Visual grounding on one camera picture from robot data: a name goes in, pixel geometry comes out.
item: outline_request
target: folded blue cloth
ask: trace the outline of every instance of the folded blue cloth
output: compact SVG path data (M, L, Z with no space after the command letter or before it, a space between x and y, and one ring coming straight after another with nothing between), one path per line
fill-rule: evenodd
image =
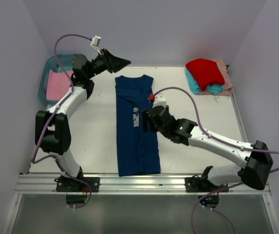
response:
M158 174L161 171L157 133L144 133L141 112L152 108L153 78L115 78L116 147L119 176Z
M190 90L192 91L193 94L198 94L201 91L201 89L200 89L197 81L193 78L192 74L186 68L185 68L185 73L187 76ZM215 84L213 86L208 85L206 90L211 92L214 95L217 95L222 90L224 90L224 85L217 85L217 84Z

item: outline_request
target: gray floor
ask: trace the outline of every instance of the gray floor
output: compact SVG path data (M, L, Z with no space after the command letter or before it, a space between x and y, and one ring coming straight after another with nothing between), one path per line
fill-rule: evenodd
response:
M94 195L84 208L66 208L65 195L23 195L13 234L190 234L195 195ZM271 234L261 195L221 196L218 210L238 234ZM197 209L199 234L233 234L220 215Z

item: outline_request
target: metal frame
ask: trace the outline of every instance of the metal frame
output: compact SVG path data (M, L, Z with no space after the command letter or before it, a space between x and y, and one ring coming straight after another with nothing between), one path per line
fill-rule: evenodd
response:
M246 132L240 115L238 103L233 94L232 103L243 141L247 141ZM195 174L160 174L119 177L118 174L84 174L88 177L100 177L99 192L102 195L204 195L205 193L187 193L185 177ZM4 225L3 234L11 233L19 210L23 194L56 194L55 178L60 174L29 173L20 175L14 198ZM245 185L235 187L223 195L262 195L274 234L279 234L279 221L272 205L270 187L263 191L251 189Z

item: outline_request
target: cable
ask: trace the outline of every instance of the cable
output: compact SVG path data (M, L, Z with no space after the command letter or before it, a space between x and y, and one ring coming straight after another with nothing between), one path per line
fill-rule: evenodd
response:
M200 116L199 116L199 111L198 111L198 107L197 107L197 105L196 105L196 103L195 103L193 97L190 95L190 93L188 93L186 90L184 90L184 89L182 89L182 88L179 88L179 87L167 87L167 88L163 88L163 89L157 91L154 95L157 95L157 94L159 94L160 92L165 91L165 90L169 90L169 89L180 90L180 91L182 91L183 93L185 93L185 94L190 98L190 100L192 101L194 110L195 110L195 112L196 112L196 117L197 117L197 122L198 122L198 124L199 124L199 127L200 127L201 131L202 131L205 135L208 136L209 133L206 132L206 130L204 129L204 127L203 127L202 124L201 124ZM215 136L210 136L210 137L211 137L212 139L214 139L214 140L216 140L216 141L222 143L222 144L231 146L231 147L236 148L236 149L241 149L241 146L238 146L238 145L235 145L235 144L231 144L231 143L226 142L226 141L224 141L224 140L222 140L222 139L219 139L219 138L217 138L217 137L215 137ZM270 154L278 154L278 155L279 155L279 151L272 151L272 150L258 150L258 149L249 149L249 148L245 148L245 147L243 148L243 150L251 151L251 152L270 153ZM279 167L276 168L276 169L271 170L270 173L277 172L277 171L279 171ZM195 204L195 205L193 206L193 208L192 208L191 217L190 217L190 223L191 223L191 227L192 227L192 230L193 230L193 233L194 233L194 234L196 234L197 232L196 232L195 227L194 227L193 218L194 218L194 213L195 213L195 210L196 210L196 208L197 208L197 205L200 203L200 201L203 200L204 198L207 198L208 196L210 196L210 195L212 195L212 194L214 194L214 193L219 193L219 192L222 192L222 191L224 191L224 190L226 190L226 189L231 189L231 188L237 187L237 186L239 186L239 185L241 185L241 184L242 184L242 183L237 183L237 184L231 185L231 186L226 187L226 188L218 189L218 190L212 191L212 192L210 192L210 193L208 193L208 194L206 194L206 195L204 195L204 196L202 196L202 197L199 198L199 200L196 202L196 204ZM233 229L234 234L237 233L237 231L236 231L236 229L235 229L233 223L231 222L231 220L230 220L225 214L223 214L223 213L220 212L220 211L214 210L214 209L213 209L213 211L216 212L216 213L218 213L218 214L220 214L220 215L223 216L224 218L226 218L226 219L228 220L228 222L230 223L230 225L231 225L231 227L232 227L232 229Z
M51 114L51 116L48 118L48 120L47 120L46 123L44 124L43 130L42 130L42 132L41 132L41 134L40 134L40 137L39 137L39 139L38 139L36 148L35 148L35 150L34 150L34 153L33 153L32 159L31 159L31 162L32 162L33 164L36 164L36 163L39 163L39 162L41 162L41 161L43 161L43 160L45 160L45 159L47 159L47 158L52 157L52 158L54 158L54 159L56 160L56 163L57 163L58 167L60 168L60 170L61 170L62 172L65 172L65 171L64 171L63 168L60 166L60 164L59 164L59 162L58 162L58 160L57 160L57 158L56 158L55 156L48 155L48 156L45 156L45 157L40 158L40 159L37 160L37 161L36 161L36 156L37 156L38 150L39 150L39 148L40 148L40 145L41 145L41 143L42 143L42 141L43 141L43 138L44 138L44 135L45 135L45 132L46 132L46 129L47 129L48 125L50 124L50 122L51 122L52 119L54 118L55 114L56 114L57 111L59 110L59 107L72 95L72 93L73 93L73 91L74 91L74 86L73 86L73 82L72 82L72 80L71 80L71 77L68 75L68 73L66 72L66 70L65 70L65 68L64 68L64 66L63 66L63 64L60 63L60 60L59 60L58 57L57 57L57 44L59 43L59 41L60 41L61 39L65 38L65 37L79 37L79 38L84 38L84 39L87 39L87 40L92 40L91 38L88 38L88 37L86 37L86 36L82 36L82 35L79 35L79 34L66 34L66 35L61 36L61 37L56 41L56 43L55 43L55 45L54 45L54 56L55 56L55 59L56 59L58 65L60 66L61 70L66 74L67 78L68 78L69 81L70 81L70 84L71 84L71 92L68 93L68 95L65 96L65 97L60 101L59 105L56 107L56 109L54 110L54 112ZM75 180L75 181L77 181L77 182L80 182L80 183L84 184L85 186L87 186L87 187L89 188L90 195L89 195L87 201L86 201L83 205L78 206L78 207L74 207L74 208L77 209L77 208L81 208L81 207L85 206L85 205L89 202L89 200L91 199L91 196L92 196L92 189L91 189L90 185L89 185L88 183L86 183L85 181L83 181L83 180L80 180L80 179L77 179L77 178L71 176L71 175L68 174L67 172L65 172L65 174L66 174L69 178L71 178L71 179L73 179L73 180Z

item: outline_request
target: pink cloth in basket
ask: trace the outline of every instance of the pink cloth in basket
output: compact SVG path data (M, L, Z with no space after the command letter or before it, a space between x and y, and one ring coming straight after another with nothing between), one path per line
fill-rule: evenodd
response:
M214 60L217 63L218 69L220 70L224 80L225 80L225 85L224 85L224 90L221 91L219 94L220 96L231 96L232 95L232 89L233 85L230 81L230 77L227 71L227 67L225 65L225 62L222 59L219 60ZM198 95L209 95L212 94L209 91L201 91L198 93Z
M57 73L51 70L48 76L46 99L59 101L68 92L69 87L70 81L64 72Z

